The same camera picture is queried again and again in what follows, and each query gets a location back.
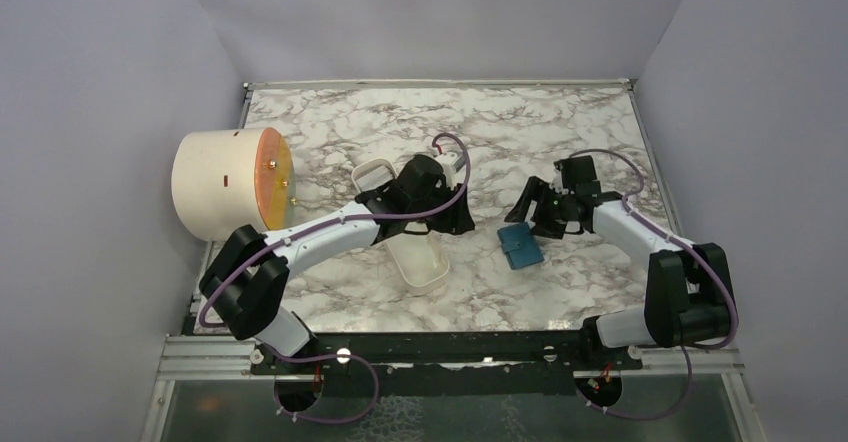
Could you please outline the blue leather card holder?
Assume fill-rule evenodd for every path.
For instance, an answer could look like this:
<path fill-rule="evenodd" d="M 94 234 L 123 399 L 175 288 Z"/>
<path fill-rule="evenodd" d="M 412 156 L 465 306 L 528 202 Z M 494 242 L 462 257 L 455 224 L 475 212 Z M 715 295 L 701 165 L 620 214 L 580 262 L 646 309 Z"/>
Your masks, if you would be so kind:
<path fill-rule="evenodd" d="M 502 253 L 512 270 L 520 270 L 544 261 L 543 253 L 528 223 L 523 222 L 500 228 L 497 230 L 497 236 Z"/>

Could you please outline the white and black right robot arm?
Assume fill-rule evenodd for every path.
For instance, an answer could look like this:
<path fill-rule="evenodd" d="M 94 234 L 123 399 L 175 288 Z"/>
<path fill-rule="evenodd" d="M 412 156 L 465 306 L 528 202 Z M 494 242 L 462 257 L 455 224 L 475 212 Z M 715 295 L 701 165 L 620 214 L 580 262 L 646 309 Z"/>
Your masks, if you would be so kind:
<path fill-rule="evenodd" d="M 622 250 L 647 275 L 644 302 L 588 319 L 577 342 L 579 360 L 600 369 L 628 346 L 720 349 L 734 341 L 739 316 L 725 251 L 663 229 L 631 203 L 633 192 L 606 191 L 594 149 L 555 162 L 555 178 L 530 177 L 508 223 L 529 222 L 537 237 L 594 234 Z"/>

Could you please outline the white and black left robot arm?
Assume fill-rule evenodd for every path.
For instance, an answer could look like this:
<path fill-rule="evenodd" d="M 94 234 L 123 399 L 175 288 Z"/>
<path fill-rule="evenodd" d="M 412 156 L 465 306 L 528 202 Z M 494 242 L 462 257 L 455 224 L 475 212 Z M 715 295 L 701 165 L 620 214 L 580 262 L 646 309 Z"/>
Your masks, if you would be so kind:
<path fill-rule="evenodd" d="M 355 249 L 431 232 L 461 235 L 474 229 L 467 201 L 466 154 L 417 154 L 397 176 L 359 193 L 342 208 L 293 228 L 258 232 L 250 225 L 226 240 L 199 282 L 204 328 L 225 328 L 276 351 L 285 369 L 313 363 L 308 326 L 282 308 L 288 282 L 307 269 Z"/>

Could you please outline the white oblong plastic tray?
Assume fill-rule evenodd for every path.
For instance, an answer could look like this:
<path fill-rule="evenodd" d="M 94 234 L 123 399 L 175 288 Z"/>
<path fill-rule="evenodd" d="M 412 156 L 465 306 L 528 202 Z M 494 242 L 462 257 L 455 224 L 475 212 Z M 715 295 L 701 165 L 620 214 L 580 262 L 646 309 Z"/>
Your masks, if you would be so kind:
<path fill-rule="evenodd" d="M 396 177 L 397 171 L 392 163 L 383 158 L 362 163 L 351 173 L 351 180 L 358 192 L 376 189 Z M 434 236 L 402 233 L 383 245 L 394 260 L 410 294 L 429 294 L 445 285 L 450 262 Z"/>

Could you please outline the cream cylinder with orange disc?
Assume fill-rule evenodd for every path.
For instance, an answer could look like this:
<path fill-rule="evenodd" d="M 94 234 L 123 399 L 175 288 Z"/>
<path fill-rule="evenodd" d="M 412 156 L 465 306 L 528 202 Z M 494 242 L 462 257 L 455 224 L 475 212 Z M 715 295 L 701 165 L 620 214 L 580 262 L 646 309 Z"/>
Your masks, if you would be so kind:
<path fill-rule="evenodd" d="M 272 127 L 192 132 L 175 155 L 173 204 L 202 241 L 224 241 L 245 225 L 284 228 L 293 190 L 291 151 Z"/>

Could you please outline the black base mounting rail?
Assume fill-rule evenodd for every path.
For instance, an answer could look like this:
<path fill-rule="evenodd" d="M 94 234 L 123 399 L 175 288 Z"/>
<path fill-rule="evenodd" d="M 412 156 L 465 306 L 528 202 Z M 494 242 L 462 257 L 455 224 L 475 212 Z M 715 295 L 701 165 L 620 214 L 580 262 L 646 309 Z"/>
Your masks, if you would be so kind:
<path fill-rule="evenodd" d="M 286 394 L 328 397 L 576 393 L 578 377 L 639 369 L 627 350 L 594 347 L 579 330 L 318 334 L 284 362 L 257 345 L 250 372 Z"/>

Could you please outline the aluminium frame rail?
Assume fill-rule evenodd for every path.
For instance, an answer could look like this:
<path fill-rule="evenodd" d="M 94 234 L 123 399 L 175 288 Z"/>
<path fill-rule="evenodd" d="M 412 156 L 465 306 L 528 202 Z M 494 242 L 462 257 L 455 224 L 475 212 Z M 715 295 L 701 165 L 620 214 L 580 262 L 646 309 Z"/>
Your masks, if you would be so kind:
<path fill-rule="evenodd" d="M 251 342 L 168 336 L 142 425 L 142 441 L 238 441 L 273 407 L 271 382 L 252 372 Z"/>

